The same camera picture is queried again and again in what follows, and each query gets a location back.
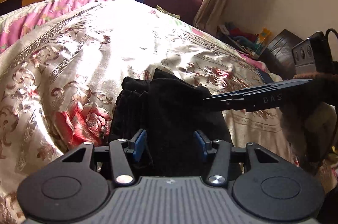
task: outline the black cloth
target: black cloth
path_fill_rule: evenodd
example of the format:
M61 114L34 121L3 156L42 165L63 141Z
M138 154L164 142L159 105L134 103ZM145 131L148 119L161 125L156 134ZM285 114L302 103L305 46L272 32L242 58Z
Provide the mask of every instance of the black cloth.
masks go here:
M139 129L146 129L158 176L194 176L205 171L193 141L195 130L202 130L211 140L232 143L222 112L202 106L202 99L211 96L205 87L193 87L156 69L151 81L126 77L122 89L108 142L131 139Z

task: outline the floral bedspread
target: floral bedspread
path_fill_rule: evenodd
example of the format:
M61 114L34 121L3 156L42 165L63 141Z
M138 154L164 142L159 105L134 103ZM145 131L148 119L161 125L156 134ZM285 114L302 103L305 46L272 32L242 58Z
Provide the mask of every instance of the floral bedspread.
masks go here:
M261 85L256 68L214 37L133 0L86 4L0 55L0 223L20 223L19 183L67 149L102 143L126 76L156 68L212 94ZM278 109L224 111L235 146L291 161Z
M114 0L47 0L28 5L0 17L0 53L37 26L90 2Z

